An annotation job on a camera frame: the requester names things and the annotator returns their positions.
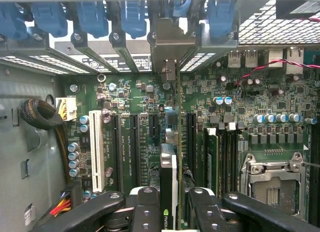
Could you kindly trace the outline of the dark green RAM stick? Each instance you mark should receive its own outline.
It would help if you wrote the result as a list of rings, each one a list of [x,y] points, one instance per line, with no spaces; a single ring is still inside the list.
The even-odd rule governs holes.
[[[204,152],[206,165],[206,186],[215,195],[219,193],[219,147],[216,128],[204,129]]]

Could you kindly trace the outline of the black RAM slot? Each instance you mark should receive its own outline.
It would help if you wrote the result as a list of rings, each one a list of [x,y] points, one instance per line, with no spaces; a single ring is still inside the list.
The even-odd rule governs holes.
[[[220,177],[221,193],[224,194],[228,189],[228,135],[224,123],[220,123]]]
[[[237,190],[237,184],[238,184],[238,175],[237,175],[237,139],[238,139],[238,133],[237,133],[237,126],[235,122],[230,122],[228,124],[229,129],[229,135],[230,135],[230,191],[236,191]]]

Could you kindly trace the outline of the long black expansion slot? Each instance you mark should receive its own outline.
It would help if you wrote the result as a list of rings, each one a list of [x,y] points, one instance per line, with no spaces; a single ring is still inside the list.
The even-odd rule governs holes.
[[[122,167],[122,139],[121,139],[121,120],[118,114],[112,116],[113,126],[113,147],[115,150],[115,168],[117,188],[120,192],[124,191],[123,167]]]
[[[195,113],[186,113],[186,154],[188,168],[195,177],[197,160],[197,117]]]
[[[130,154],[131,154],[131,170],[132,185],[138,187],[140,185],[140,132],[139,132],[139,115],[129,115],[130,130]]]

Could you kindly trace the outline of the metal CPU socket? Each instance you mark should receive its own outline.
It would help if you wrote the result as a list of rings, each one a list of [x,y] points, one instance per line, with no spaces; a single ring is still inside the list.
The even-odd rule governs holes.
[[[253,153],[247,153],[240,169],[238,191],[296,218],[308,219],[306,169],[300,152],[279,161],[259,161]]]

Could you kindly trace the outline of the white PCI expansion slot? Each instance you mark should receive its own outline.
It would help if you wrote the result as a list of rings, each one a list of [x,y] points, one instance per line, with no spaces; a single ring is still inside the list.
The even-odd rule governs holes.
[[[88,116],[92,190],[94,193],[101,193],[105,188],[102,112],[100,110],[91,110]]]

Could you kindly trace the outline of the short black expansion slot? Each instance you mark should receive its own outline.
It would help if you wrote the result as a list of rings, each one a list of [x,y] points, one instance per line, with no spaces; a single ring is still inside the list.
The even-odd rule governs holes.
[[[149,136],[156,139],[159,136],[159,116],[156,113],[149,115]]]

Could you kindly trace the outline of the green motherboard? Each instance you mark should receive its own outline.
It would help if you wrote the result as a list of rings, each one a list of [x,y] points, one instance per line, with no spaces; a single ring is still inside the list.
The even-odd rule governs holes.
[[[189,196],[194,187],[207,188],[205,128],[216,128],[218,137],[218,198],[239,192],[244,156],[258,161],[290,159],[300,152],[303,162],[320,164],[320,51],[307,52],[303,64],[282,60],[252,71],[242,66],[240,53],[231,54],[204,69],[180,75],[182,102],[182,229],[189,227]],[[174,125],[166,125],[165,107],[173,107],[173,86],[155,73],[68,76],[62,80],[64,98],[76,98],[77,118],[66,122],[67,174],[78,182],[84,202],[108,190],[118,190],[112,116],[119,115],[122,145],[123,194],[134,188],[130,148],[130,114],[139,117],[140,184],[160,193],[161,146],[175,145]],[[105,187],[93,192],[89,111],[102,114]],[[196,169],[188,167],[186,114],[196,114]],[[150,137],[149,115],[158,114],[158,138]],[[229,123],[237,131],[237,189],[231,188]],[[222,194],[220,132],[227,133],[227,191]],[[320,168],[306,171],[306,222],[320,228]]]

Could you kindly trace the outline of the white power connector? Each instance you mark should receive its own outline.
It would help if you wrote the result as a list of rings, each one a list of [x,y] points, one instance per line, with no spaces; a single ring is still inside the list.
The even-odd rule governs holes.
[[[73,121],[77,119],[77,104],[75,97],[56,97],[57,113],[63,121]]]

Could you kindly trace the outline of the black open PC case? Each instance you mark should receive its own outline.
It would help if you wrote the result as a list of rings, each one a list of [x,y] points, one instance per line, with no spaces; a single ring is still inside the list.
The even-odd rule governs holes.
[[[107,36],[82,30],[77,2],[83,1],[103,1]],[[146,35],[136,39],[122,29],[121,1],[131,0],[0,0],[15,3],[28,33],[23,40],[0,34],[0,232],[31,232],[86,203],[67,174],[67,124],[56,109],[56,98],[65,96],[63,79],[101,73],[162,78],[152,49],[165,0],[144,0]],[[187,34],[196,44],[181,60],[180,75],[236,53],[255,72],[282,60],[303,64],[307,52],[320,51],[320,0],[236,0],[237,32],[219,39],[210,39],[208,1],[191,0]],[[66,36],[36,25],[31,4],[38,2],[61,3]]]

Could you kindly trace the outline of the blue card retention clip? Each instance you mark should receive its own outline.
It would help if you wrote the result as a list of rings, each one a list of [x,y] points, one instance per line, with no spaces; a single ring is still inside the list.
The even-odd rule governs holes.
[[[141,38],[147,34],[145,13],[146,2],[144,0],[122,0],[120,2],[121,27],[132,39]]]
[[[68,34],[66,13],[60,2],[33,2],[31,12],[38,28],[54,38],[65,37]]]
[[[23,14],[13,2],[0,2],[0,35],[17,41],[28,38]]]
[[[210,39],[220,39],[236,33],[239,27],[236,0],[209,0],[207,19]]]
[[[103,1],[81,1],[76,3],[81,29],[94,38],[109,34],[109,23]]]
[[[191,0],[165,0],[164,15],[166,19],[171,19],[174,26],[182,29],[184,34],[188,33],[188,11]]]

